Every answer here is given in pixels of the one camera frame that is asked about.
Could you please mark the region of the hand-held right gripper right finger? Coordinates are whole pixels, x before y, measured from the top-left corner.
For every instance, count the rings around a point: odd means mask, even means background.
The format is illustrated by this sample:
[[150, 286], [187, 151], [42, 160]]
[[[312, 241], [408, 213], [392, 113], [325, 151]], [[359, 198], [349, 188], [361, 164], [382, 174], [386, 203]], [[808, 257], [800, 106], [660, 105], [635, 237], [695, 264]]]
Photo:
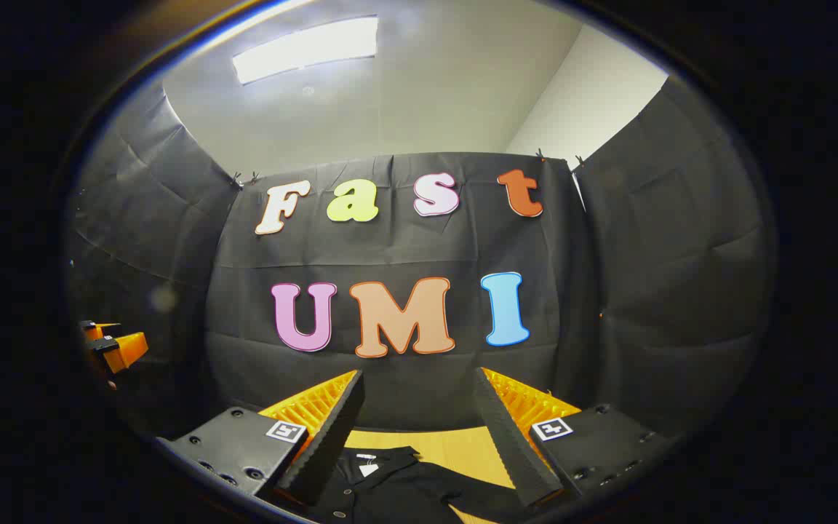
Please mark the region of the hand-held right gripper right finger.
[[474, 371], [476, 411], [526, 508], [582, 508], [611, 499], [682, 444], [608, 402], [578, 408], [488, 368]]

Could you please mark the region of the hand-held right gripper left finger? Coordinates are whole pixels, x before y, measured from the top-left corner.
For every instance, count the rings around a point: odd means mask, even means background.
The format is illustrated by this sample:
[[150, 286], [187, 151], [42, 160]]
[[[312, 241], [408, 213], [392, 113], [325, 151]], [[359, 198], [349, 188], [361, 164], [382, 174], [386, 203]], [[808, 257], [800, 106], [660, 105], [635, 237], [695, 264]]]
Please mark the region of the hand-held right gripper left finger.
[[163, 451], [245, 497], [272, 492], [315, 504], [353, 430], [365, 398], [363, 372], [352, 370], [261, 411], [229, 407]]

